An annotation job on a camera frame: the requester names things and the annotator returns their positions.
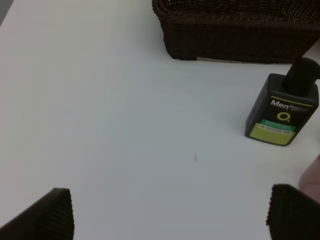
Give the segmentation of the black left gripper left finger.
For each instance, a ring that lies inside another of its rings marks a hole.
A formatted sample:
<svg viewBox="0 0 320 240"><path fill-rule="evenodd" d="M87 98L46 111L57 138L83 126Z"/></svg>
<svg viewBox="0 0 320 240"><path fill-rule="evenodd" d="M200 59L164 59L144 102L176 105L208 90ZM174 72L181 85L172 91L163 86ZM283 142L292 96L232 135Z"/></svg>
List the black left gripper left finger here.
<svg viewBox="0 0 320 240"><path fill-rule="evenodd" d="M2 240L72 240L75 222L71 191L53 188L0 228Z"/></svg>

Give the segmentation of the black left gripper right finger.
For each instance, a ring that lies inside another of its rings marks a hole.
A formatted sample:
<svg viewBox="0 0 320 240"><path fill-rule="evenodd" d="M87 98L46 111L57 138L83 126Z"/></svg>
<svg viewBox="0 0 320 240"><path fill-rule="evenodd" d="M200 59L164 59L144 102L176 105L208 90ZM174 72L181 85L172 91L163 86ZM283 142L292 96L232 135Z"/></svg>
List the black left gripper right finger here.
<svg viewBox="0 0 320 240"><path fill-rule="evenodd" d="M272 240L318 240L320 204L289 184L275 184L266 225Z"/></svg>

